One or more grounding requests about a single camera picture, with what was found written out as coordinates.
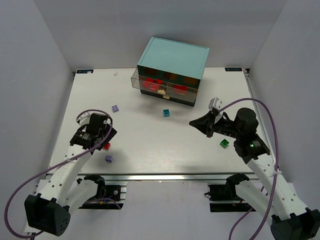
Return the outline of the long red lego brick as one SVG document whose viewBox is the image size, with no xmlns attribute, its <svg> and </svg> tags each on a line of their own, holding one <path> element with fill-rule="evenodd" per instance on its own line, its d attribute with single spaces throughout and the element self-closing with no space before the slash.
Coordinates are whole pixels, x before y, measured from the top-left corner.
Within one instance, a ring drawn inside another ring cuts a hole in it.
<svg viewBox="0 0 320 240">
<path fill-rule="evenodd" d="M 188 87 L 184 85 L 174 85 L 173 92 L 179 95 L 185 95 L 188 91 Z"/>
</svg>

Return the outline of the small red slope lego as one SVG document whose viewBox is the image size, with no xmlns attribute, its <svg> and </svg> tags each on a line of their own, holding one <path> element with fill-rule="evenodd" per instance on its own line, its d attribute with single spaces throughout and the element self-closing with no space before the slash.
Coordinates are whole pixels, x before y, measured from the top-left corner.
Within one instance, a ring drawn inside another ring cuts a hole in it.
<svg viewBox="0 0 320 240">
<path fill-rule="evenodd" d="M 156 83 L 153 83 L 150 85 L 149 89 L 152 91 L 152 92 L 157 92 L 159 89 L 160 89 L 160 85 L 159 84 L 156 84 Z"/>
</svg>

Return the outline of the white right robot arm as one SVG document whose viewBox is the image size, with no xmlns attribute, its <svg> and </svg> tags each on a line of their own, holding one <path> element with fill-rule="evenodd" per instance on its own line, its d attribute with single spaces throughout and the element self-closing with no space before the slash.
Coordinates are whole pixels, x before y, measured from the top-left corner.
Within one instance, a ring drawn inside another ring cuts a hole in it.
<svg viewBox="0 0 320 240">
<path fill-rule="evenodd" d="M 257 134 L 259 122 L 252 109 L 240 108 L 230 120 L 226 113 L 213 108 L 189 125 L 208 138 L 217 133 L 235 139 L 235 152 L 258 177 L 266 193 L 260 192 L 243 173 L 228 177 L 226 185 L 232 195 L 248 202 L 266 218 L 274 239 L 309 240 L 317 235 L 319 210 L 309 209 L 276 167 L 269 148 Z"/>
</svg>

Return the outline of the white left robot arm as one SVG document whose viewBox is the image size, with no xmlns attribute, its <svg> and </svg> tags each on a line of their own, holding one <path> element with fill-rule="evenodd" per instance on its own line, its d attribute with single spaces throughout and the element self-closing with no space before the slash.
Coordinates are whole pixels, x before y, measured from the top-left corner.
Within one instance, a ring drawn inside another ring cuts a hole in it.
<svg viewBox="0 0 320 240">
<path fill-rule="evenodd" d="M 95 151 L 100 151 L 117 134 L 109 114 L 90 109 L 76 118 L 79 128 L 69 142 L 62 165 L 56 168 L 48 183 L 24 201 L 27 223 L 31 228 L 54 236 L 67 229 L 72 214 L 87 201 L 105 196 L 105 180 L 97 174 L 76 177 Z"/>
</svg>

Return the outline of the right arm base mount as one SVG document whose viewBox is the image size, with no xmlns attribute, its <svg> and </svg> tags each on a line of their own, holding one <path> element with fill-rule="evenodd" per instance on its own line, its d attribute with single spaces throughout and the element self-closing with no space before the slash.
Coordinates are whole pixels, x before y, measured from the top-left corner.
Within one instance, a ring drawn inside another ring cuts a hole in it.
<svg viewBox="0 0 320 240">
<path fill-rule="evenodd" d="M 243 181 L 249 181 L 243 173 L 229 176 L 225 184 L 210 184 L 204 194 L 209 199 L 211 213 L 247 212 L 251 206 L 236 194 L 236 186 Z"/>
</svg>

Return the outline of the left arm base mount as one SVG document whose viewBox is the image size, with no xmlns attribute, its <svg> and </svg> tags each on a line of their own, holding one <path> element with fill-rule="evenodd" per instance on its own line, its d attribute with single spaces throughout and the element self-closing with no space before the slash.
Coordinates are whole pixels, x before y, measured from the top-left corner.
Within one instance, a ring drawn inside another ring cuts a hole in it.
<svg viewBox="0 0 320 240">
<path fill-rule="evenodd" d="M 92 197 L 79 209 L 86 210 L 121 210 L 126 199 L 127 186 L 106 182 L 100 190 L 99 197 Z"/>
</svg>

